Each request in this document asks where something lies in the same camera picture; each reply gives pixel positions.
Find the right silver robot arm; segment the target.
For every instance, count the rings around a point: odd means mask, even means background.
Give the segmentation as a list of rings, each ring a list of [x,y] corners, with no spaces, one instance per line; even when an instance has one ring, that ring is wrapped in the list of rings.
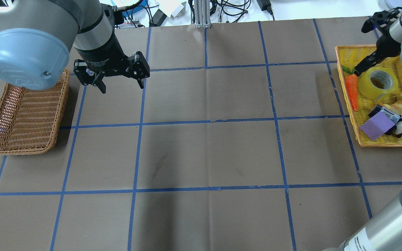
[[[374,45],[337,46],[337,66],[350,121],[362,147],[402,147],[402,7],[365,21]],[[402,251],[402,189],[339,251]]]

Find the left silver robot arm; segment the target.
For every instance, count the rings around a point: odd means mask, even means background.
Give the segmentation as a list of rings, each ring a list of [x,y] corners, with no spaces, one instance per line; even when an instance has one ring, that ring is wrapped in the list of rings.
[[[80,84],[106,92],[103,78],[150,77],[142,52],[125,55],[115,34],[121,12],[98,0],[0,0],[0,79],[17,87],[54,87],[69,62]]]

